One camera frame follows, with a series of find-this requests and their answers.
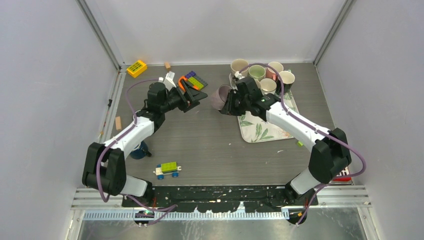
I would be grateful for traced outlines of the black faceted mug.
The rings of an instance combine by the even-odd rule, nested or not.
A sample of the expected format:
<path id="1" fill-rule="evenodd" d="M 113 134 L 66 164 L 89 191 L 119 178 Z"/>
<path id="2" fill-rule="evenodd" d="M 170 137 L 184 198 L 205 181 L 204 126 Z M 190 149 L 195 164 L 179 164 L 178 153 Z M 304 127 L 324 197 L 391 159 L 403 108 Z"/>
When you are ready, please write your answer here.
<path id="1" fill-rule="evenodd" d="M 288 93 L 296 80 L 295 75 L 289 70 L 283 70 L 279 72 L 280 77 L 282 78 L 282 92 L 284 94 Z"/>

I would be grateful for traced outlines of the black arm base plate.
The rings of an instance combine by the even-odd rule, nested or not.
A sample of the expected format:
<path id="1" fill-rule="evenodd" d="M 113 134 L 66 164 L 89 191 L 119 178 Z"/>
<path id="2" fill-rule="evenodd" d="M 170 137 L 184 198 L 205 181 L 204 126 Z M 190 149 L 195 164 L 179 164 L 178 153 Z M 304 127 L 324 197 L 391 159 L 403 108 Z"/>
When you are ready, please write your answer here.
<path id="1" fill-rule="evenodd" d="M 156 207 L 165 209 L 176 205 L 175 212 L 212 213 L 235 212 L 243 207 L 247 213 L 279 212 L 285 206 L 305 208 L 317 205 L 310 189 L 303 195 L 288 194 L 283 185 L 210 185 L 153 186 L 141 197 L 126 197 L 123 207 Z"/>

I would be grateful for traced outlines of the white mug black handle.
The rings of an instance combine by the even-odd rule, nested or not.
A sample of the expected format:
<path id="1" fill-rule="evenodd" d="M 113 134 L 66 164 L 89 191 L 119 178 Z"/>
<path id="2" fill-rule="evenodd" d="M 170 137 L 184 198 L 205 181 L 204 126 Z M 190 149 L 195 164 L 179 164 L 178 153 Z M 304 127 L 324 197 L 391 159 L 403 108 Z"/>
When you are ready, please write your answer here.
<path id="1" fill-rule="evenodd" d="M 277 89 L 277 83 L 271 78 L 263 78 L 260 81 L 260 90 L 263 95 L 266 94 L 275 94 Z"/>

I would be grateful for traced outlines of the beige seahorse mug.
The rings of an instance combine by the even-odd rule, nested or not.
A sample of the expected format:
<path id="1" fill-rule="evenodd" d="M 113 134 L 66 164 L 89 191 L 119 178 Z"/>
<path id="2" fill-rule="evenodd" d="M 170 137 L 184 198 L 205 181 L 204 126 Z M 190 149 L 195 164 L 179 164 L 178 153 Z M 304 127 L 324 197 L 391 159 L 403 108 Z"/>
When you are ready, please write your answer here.
<path id="1" fill-rule="evenodd" d="M 260 80 L 258 80 L 258 79 L 254 79 L 254 81 L 255 81 L 255 83 L 256 83 L 256 85 L 257 85 L 258 89 L 261 89 L 261 83 L 260 83 Z"/>

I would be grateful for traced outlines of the beige floral mug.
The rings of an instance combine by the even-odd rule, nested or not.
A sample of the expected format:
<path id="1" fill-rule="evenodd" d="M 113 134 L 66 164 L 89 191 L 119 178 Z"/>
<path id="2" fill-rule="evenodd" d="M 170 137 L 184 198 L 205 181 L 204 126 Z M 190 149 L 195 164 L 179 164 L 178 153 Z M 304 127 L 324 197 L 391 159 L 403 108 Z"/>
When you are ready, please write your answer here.
<path id="1" fill-rule="evenodd" d="M 249 75 L 249 63 L 242 58 L 235 59 L 231 64 L 231 79 L 233 80 L 235 77 L 235 73 L 239 72 L 244 77 L 247 77 Z"/>

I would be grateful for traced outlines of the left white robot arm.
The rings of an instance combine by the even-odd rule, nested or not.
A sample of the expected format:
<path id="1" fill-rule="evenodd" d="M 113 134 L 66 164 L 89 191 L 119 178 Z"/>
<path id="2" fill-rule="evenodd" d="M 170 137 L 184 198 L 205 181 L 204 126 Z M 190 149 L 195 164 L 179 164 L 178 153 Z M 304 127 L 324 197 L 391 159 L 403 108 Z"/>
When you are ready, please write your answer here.
<path id="1" fill-rule="evenodd" d="M 126 158 L 161 127 L 167 112 L 179 109 L 186 113 L 207 96 L 190 86 L 167 88 L 164 81 L 150 84 L 143 108 L 133 112 L 133 121 L 106 142 L 89 145 L 82 174 L 83 185 L 98 190 L 104 202 L 110 196 L 132 195 L 141 207 L 148 207 L 154 199 L 148 190 L 149 182 L 127 174 Z"/>

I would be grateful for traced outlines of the light green mug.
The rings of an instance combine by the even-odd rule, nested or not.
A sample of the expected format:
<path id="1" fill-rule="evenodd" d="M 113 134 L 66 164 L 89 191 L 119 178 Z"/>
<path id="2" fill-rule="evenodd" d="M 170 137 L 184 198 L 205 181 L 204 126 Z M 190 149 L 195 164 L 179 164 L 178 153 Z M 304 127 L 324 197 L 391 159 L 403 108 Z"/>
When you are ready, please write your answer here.
<path id="1" fill-rule="evenodd" d="M 261 81 L 266 77 L 267 70 L 261 65 L 252 65 L 248 69 L 248 74 L 250 77 L 257 81 Z"/>

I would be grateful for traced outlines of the pink mug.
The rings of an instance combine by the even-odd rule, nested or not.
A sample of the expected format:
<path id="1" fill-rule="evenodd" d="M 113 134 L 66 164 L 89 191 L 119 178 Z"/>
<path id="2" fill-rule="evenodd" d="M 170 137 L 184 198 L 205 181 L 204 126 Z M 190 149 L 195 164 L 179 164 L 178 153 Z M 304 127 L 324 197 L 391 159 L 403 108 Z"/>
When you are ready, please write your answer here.
<path id="1" fill-rule="evenodd" d="M 271 61 L 267 64 L 265 77 L 272 79 L 274 81 L 277 80 L 277 74 L 284 70 L 284 66 L 277 61 Z"/>

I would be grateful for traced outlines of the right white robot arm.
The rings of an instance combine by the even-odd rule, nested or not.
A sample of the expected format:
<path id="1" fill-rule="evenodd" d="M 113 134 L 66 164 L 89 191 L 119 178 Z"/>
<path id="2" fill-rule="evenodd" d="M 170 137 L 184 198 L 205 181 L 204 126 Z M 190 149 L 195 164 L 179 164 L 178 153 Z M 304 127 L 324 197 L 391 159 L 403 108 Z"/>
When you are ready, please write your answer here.
<path id="1" fill-rule="evenodd" d="M 251 77 L 237 80 L 236 87 L 224 93 L 224 99 L 221 114 L 242 116 L 249 112 L 287 131 L 310 151 L 308 167 L 285 186 L 285 198 L 291 205 L 299 205 L 306 192 L 328 184 L 352 162 L 346 134 L 341 129 L 317 125 L 273 93 L 262 94 Z"/>

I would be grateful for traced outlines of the mauve mug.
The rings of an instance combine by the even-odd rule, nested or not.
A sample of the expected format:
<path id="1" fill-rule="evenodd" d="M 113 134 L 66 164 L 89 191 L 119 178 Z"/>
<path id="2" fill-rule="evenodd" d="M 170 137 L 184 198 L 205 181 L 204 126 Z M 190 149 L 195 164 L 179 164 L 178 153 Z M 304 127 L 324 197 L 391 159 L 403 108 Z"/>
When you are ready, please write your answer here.
<path id="1" fill-rule="evenodd" d="M 224 107 L 232 89 L 230 85 L 223 84 L 211 95 L 211 105 L 215 110 L 220 111 Z"/>

